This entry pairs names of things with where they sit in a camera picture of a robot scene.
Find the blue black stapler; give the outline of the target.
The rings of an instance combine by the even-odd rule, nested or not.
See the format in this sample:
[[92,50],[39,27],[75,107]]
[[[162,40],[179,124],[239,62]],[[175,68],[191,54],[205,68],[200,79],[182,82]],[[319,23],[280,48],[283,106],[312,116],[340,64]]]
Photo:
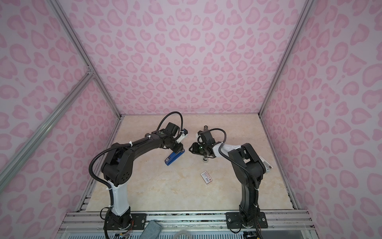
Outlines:
[[170,164],[172,164],[175,160],[177,160],[180,156],[182,156],[183,154],[185,153],[185,150],[181,150],[180,152],[178,153],[171,153],[166,159],[165,159],[165,164],[167,166],[169,166]]

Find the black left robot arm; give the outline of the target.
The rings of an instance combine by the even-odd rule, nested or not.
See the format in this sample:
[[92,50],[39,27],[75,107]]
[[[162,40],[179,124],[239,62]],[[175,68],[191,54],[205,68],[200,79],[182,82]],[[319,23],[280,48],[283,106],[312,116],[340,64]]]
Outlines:
[[177,154],[184,150],[182,140],[187,135],[186,129],[180,129],[170,122],[165,129],[148,133],[135,142],[112,145],[101,167],[101,172],[106,184],[110,187],[110,206],[114,215],[122,216],[130,210],[127,202],[127,181],[132,176],[134,161],[157,148],[170,149]]

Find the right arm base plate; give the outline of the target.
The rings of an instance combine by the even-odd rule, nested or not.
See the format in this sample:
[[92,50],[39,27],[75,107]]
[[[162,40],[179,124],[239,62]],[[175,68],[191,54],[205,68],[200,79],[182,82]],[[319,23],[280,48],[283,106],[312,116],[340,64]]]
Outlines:
[[227,212],[226,225],[228,229],[255,229],[257,225],[259,229],[267,229],[268,222],[264,212],[258,214],[257,219],[246,219],[243,213],[240,212]]

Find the red white staple box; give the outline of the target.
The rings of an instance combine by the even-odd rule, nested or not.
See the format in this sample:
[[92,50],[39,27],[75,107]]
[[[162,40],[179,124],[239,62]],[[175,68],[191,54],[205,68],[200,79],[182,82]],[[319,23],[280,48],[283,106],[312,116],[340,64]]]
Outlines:
[[201,177],[207,185],[212,182],[212,178],[207,171],[202,172]]

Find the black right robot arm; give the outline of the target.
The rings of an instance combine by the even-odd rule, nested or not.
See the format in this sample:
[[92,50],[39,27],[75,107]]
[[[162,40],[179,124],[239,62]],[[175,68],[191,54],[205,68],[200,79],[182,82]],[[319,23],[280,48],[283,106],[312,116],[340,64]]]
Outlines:
[[231,163],[242,187],[241,223],[253,227],[260,217],[259,188],[266,167],[251,144],[229,145],[225,143],[226,139],[226,132],[220,128],[200,130],[189,151],[207,158],[222,157]]

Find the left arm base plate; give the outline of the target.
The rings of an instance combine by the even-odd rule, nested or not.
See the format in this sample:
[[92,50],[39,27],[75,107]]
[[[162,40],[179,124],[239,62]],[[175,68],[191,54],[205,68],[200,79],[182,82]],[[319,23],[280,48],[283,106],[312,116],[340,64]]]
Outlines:
[[128,209],[122,216],[114,214],[108,209],[104,219],[104,230],[143,230],[145,227],[147,214],[133,213]]

